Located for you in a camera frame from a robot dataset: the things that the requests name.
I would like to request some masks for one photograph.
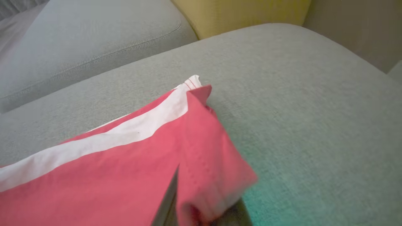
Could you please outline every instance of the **sofa cushion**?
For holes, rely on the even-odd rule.
[[[0,164],[128,114],[198,74],[259,182],[253,224],[402,222],[402,86],[302,27],[225,33],[125,65],[0,116]]]
[[[52,0],[0,68],[0,113],[196,41],[164,0]]]

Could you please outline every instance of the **yellow fabric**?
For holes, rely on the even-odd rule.
[[[310,0],[172,0],[199,39],[263,23],[302,25]]]

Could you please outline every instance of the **pink fabric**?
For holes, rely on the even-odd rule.
[[[155,108],[171,93],[67,142],[110,131]],[[211,86],[187,92],[188,111],[147,139],[84,155],[1,192],[0,224],[147,226],[178,165],[179,224],[216,219],[257,177],[206,107],[210,93]],[[19,175],[35,166],[30,164]],[[0,173],[5,175],[7,167]]]

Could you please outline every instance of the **white trim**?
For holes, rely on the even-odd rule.
[[[198,76],[194,75],[191,78],[193,82],[197,82],[196,86],[201,87]],[[181,84],[157,107],[123,122],[108,132],[54,146],[0,168],[0,192],[27,183],[84,155],[138,142],[152,136],[162,125],[187,112],[188,90],[187,85]]]
[[[198,76],[198,75],[195,74],[195,75],[191,76],[190,78],[188,78],[187,80],[185,80],[184,83],[182,83],[182,84],[176,86],[176,88],[174,88],[174,89],[177,89],[179,86],[182,86],[183,84],[186,84],[186,82],[188,82],[188,81],[193,82],[194,85],[195,85],[195,88],[199,88],[199,87],[202,86],[202,85],[201,85],[201,82],[200,82],[200,80],[199,80],[199,77],[200,77],[200,76]],[[88,131],[88,132],[91,132],[91,131],[93,131],[93,130],[96,130],[96,129],[98,129],[98,128],[101,128],[101,127],[103,127],[103,126],[105,126],[105,125],[107,125],[107,124],[109,124],[109,123],[112,123],[112,122],[114,122],[114,121],[116,121],[116,120],[119,120],[119,119],[121,119],[121,118],[123,118],[124,116],[127,116],[127,115],[129,115],[129,114],[126,114],[126,115],[123,115],[123,116],[121,116],[121,117],[118,117],[118,118],[116,118],[116,119],[114,119],[114,120],[112,120],[112,121],[110,121],[110,122],[107,122],[107,123],[105,123],[105,124],[103,124],[103,125],[100,125],[100,126],[94,128],[94,129],[91,129],[91,130]]]

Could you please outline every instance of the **cloth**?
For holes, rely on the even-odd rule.
[[[150,225],[177,166],[179,225],[216,219],[257,177],[206,106],[210,92],[192,76],[134,113],[1,168],[3,225]]]

